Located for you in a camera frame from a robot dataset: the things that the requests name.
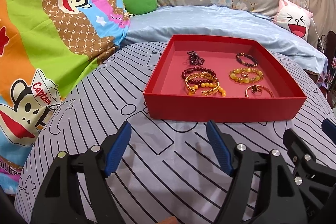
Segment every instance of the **light blue bedsheet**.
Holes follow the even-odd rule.
[[[122,46],[138,42],[167,42],[173,34],[209,34],[258,41],[266,49],[284,54],[303,69],[326,71],[328,60],[321,52],[268,17],[227,7],[161,7],[131,18]]]

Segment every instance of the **black line pattern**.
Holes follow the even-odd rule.
[[[165,47],[164,42],[126,46],[80,81],[68,95],[55,112],[52,126],[49,122],[41,131],[21,174],[15,207],[27,221],[56,154],[59,151],[83,153],[92,145],[101,144],[107,135],[115,134],[125,120],[130,122],[133,134],[117,172],[107,181],[126,224],[148,224],[148,220],[155,223],[168,216],[176,216],[181,224],[214,221],[231,178],[221,171],[204,124],[152,120],[143,99],[142,91],[155,68],[156,57]],[[219,128],[255,151],[279,149],[290,170],[294,166],[286,154],[282,135],[287,128],[293,128],[316,154],[319,163],[336,169],[336,145],[321,130],[325,118],[336,121],[331,109],[320,90],[294,61],[278,53],[274,56],[307,96],[295,119],[225,123],[218,124]],[[84,186],[80,184],[83,202],[90,205]],[[253,198],[257,196],[255,189],[251,188]],[[185,198],[189,195],[196,200]],[[249,212],[253,209],[247,204]]]

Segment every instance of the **open red mouth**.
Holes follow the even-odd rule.
[[[18,122],[15,122],[11,117],[9,117],[6,113],[0,110],[0,116],[2,117],[5,125],[8,129],[19,139],[24,137],[27,138],[36,138],[33,134],[31,134],[27,129],[25,129]]]
[[[289,29],[291,32],[298,37],[304,37],[306,35],[307,28],[306,26],[301,26],[297,24],[288,24]]]
[[[68,0],[62,0],[64,8],[68,9],[71,12],[74,12],[74,10],[71,9]]]

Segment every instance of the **metal screw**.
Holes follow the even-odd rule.
[[[273,149],[273,150],[272,150],[272,154],[273,154],[273,156],[278,157],[278,156],[280,156],[280,151],[277,150],[277,149]]]
[[[57,157],[64,158],[67,155],[65,151],[58,152]]]
[[[295,181],[296,185],[299,186],[299,185],[302,184],[302,177],[295,177],[294,181]]]
[[[237,149],[239,151],[245,151],[246,150],[246,145],[240,143],[240,144],[237,144]]]
[[[99,145],[94,145],[91,147],[91,151],[92,152],[98,152],[100,150],[100,146]]]
[[[308,155],[308,154],[305,154],[304,159],[305,159],[306,161],[309,161],[309,160],[311,160],[311,156]]]

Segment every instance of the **red box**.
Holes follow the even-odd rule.
[[[226,97],[203,96],[200,89],[187,95],[181,73],[190,67],[187,51],[196,51],[205,59],[203,67],[214,70]],[[231,70],[243,67],[236,54],[251,54],[258,61],[264,79],[257,82],[269,93],[253,94],[245,90],[251,84],[236,83]],[[143,92],[151,118],[175,121],[266,122],[293,119],[306,100],[298,84],[286,69],[257,41],[212,35],[173,35]]]

